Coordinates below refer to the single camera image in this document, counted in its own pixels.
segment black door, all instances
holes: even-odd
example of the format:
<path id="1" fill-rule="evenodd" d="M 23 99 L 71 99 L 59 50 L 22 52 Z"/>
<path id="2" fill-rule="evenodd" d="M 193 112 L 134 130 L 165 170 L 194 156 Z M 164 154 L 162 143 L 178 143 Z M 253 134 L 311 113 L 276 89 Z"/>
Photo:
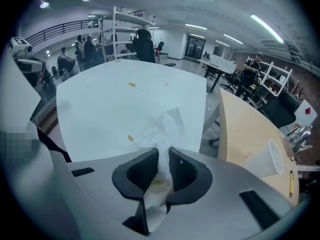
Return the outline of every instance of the black door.
<path id="1" fill-rule="evenodd" d="M 205 48 L 205 39 L 196 38 L 196 37 L 188 37 L 188 42 L 186 44 L 185 54 L 184 56 L 193 58 L 193 59 L 200 59 L 202 52 Z"/>

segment white table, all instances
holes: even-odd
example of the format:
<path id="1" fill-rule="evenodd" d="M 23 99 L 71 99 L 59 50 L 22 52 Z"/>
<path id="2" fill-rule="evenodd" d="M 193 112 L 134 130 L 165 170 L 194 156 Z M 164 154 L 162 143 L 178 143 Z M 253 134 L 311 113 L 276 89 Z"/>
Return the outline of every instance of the white table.
<path id="1" fill-rule="evenodd" d="M 223 58 L 220 58 L 219 60 L 214 60 L 214 64 L 213 64 L 213 61 L 204 61 L 203 59 L 198 59 L 198 62 L 200 62 L 200 68 L 202 67 L 202 64 L 205 64 L 207 65 L 207 70 L 206 70 L 206 73 L 204 75 L 204 78 L 207 78 L 208 77 L 208 74 L 210 73 L 210 71 L 213 69 L 214 71 L 217 70 L 217 77 L 210 89 L 210 93 L 213 92 L 214 88 L 216 87 L 218 81 L 219 81 L 219 78 L 221 76 L 222 73 L 226 73 L 226 74 L 232 74 L 235 69 L 236 69 L 236 64 L 233 64 L 232 62 L 226 60 L 226 59 L 223 59 Z"/>
<path id="2" fill-rule="evenodd" d="M 137 60 L 118 59 L 81 72 L 56 90 L 67 152 L 73 162 L 134 152 L 137 148 L 128 135 L 141 133 L 175 107 L 184 123 L 184 135 L 175 147 L 198 152 L 206 88 L 201 76 Z"/>

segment plastic cup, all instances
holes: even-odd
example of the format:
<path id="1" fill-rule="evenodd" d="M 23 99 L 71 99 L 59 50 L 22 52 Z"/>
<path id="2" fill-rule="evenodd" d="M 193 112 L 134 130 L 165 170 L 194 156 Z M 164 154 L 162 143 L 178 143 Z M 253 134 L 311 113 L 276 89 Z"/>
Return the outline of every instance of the plastic cup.
<path id="1" fill-rule="evenodd" d="M 244 160 L 243 167 L 259 178 L 282 174 L 283 160 L 280 151 L 273 140 L 257 154 Z"/>

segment yellow pencil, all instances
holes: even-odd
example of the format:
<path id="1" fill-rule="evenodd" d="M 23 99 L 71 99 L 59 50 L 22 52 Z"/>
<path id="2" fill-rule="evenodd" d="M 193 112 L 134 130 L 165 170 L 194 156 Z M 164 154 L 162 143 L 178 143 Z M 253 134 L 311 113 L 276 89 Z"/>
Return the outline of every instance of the yellow pencil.
<path id="1" fill-rule="evenodd" d="M 289 193 L 290 198 L 292 198 L 293 192 L 294 192 L 294 172 L 290 171 L 290 193 Z"/>

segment wooden table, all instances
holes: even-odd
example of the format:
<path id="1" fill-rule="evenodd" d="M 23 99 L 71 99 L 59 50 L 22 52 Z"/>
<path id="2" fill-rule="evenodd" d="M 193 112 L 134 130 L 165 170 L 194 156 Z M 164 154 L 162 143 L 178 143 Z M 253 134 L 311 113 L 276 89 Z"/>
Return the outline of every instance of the wooden table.
<path id="1" fill-rule="evenodd" d="M 61 135 L 73 162 L 137 150 L 128 136 L 179 108 L 184 133 L 177 148 L 199 152 L 206 109 L 206 79 L 160 64 L 117 59 L 92 67 L 56 88 Z"/>
<path id="2" fill-rule="evenodd" d="M 278 146 L 283 163 L 295 165 L 287 155 L 283 137 L 276 126 L 263 114 L 232 93 L 220 89 L 219 116 L 220 142 L 218 158 L 243 166 L 247 157 L 260 152 L 269 140 Z M 293 171 L 293 194 L 289 197 L 290 168 L 284 167 L 283 174 L 261 178 L 262 181 L 281 193 L 293 206 L 299 201 L 299 180 Z"/>
<path id="3" fill-rule="evenodd" d="M 202 67 L 202 64 L 207 66 L 207 70 L 206 70 L 206 73 L 204 75 L 204 78 L 208 77 L 210 71 L 212 71 L 212 70 L 217 71 L 218 75 L 215 78 L 215 81 L 214 81 L 214 83 L 213 83 L 213 85 L 212 85 L 212 87 L 211 87 L 211 89 L 209 91 L 210 93 L 212 93 L 214 88 L 216 87 L 221 74 L 223 74 L 223 73 L 232 74 L 236 69 L 236 65 L 235 64 L 234 64 L 234 68 L 233 67 L 229 68 L 229 67 L 221 67 L 221 66 L 219 66 L 217 64 L 212 64 L 210 61 L 204 61 L 203 59 L 198 59 L 198 62 L 200 62 L 200 68 Z"/>

